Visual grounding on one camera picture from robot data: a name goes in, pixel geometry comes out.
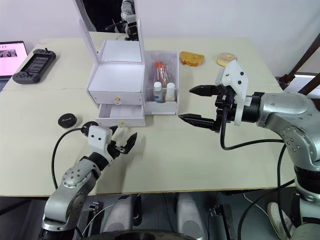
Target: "drawer knob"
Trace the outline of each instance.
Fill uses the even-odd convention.
[[[120,97],[116,96],[114,100],[115,105],[120,105]]]

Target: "mirror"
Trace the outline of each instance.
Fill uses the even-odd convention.
[[[99,61],[143,61],[134,0],[75,0],[75,3]]]

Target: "white wall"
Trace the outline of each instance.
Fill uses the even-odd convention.
[[[25,40],[30,50],[41,38],[79,36],[72,0],[0,1],[0,41]],[[248,37],[275,76],[289,72],[320,31],[320,0],[137,0],[136,5],[144,37]]]

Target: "laptop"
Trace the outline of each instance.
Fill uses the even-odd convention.
[[[0,91],[27,57],[23,41],[0,42]]]

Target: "game controller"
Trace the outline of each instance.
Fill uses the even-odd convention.
[[[15,73],[12,78],[18,84],[36,84],[40,82],[41,76],[55,58],[56,54],[47,48],[36,49],[21,71]]]

